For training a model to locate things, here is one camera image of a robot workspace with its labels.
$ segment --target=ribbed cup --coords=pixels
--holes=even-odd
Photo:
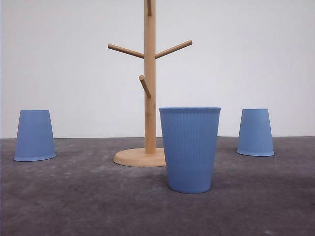
[[[183,193],[211,188],[221,108],[160,108],[168,185]]]
[[[49,111],[21,110],[14,160],[39,161],[55,156]]]
[[[274,155],[268,109],[243,109],[237,153]]]

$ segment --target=white wall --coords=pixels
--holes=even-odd
[[[268,108],[274,136],[315,136],[314,0],[157,0],[157,108]],[[54,136],[143,137],[143,0],[2,0],[1,137],[21,109],[48,109]],[[157,111],[157,135],[161,136]]]

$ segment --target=blue paper cup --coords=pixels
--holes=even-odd
[[[237,153],[247,156],[273,156],[268,109],[243,109]]]
[[[21,110],[14,160],[39,161],[55,156],[49,111]]]
[[[211,188],[221,108],[160,108],[168,185],[182,193]]]

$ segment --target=wooden peg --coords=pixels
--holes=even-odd
[[[157,53],[157,54],[156,54],[156,59],[158,59],[158,58],[160,58],[160,57],[162,57],[162,56],[165,56],[165,55],[167,55],[167,54],[170,54],[170,53],[172,53],[172,52],[174,52],[174,51],[180,50],[180,49],[182,49],[182,48],[184,48],[184,47],[187,47],[187,46],[189,46],[189,45],[191,45],[191,44],[192,44],[192,41],[191,41],[191,40],[188,40],[188,41],[186,41],[186,42],[184,42],[184,43],[181,43],[181,44],[176,45],[176,46],[174,46],[174,47],[172,47],[172,48],[169,48],[169,49],[167,49],[167,50],[165,50],[165,51],[163,51],[163,52]]]
[[[148,1],[148,16],[152,16],[151,0]]]
[[[126,53],[129,55],[144,59],[144,54],[130,50],[130,49],[127,49],[127,48],[122,48],[122,47],[119,47],[119,46],[116,46],[113,44],[108,44],[108,48],[115,50],[115,51],[118,51],[118,52]]]
[[[147,84],[146,84],[146,81],[145,81],[144,76],[143,76],[143,75],[140,75],[140,76],[139,76],[139,80],[140,80],[140,82],[141,82],[141,84],[142,84],[142,87],[143,87],[144,92],[146,93],[147,97],[148,97],[148,98],[151,98],[151,94],[150,94],[150,92],[149,92],[149,89],[148,89],[148,86],[147,86]]]

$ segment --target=concrete floor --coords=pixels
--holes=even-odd
[[[113,163],[143,138],[55,139],[58,156],[37,162],[13,161],[15,142],[1,140],[2,236],[315,235],[314,137],[274,138],[272,157],[219,138],[202,194],[169,189],[165,167]]]

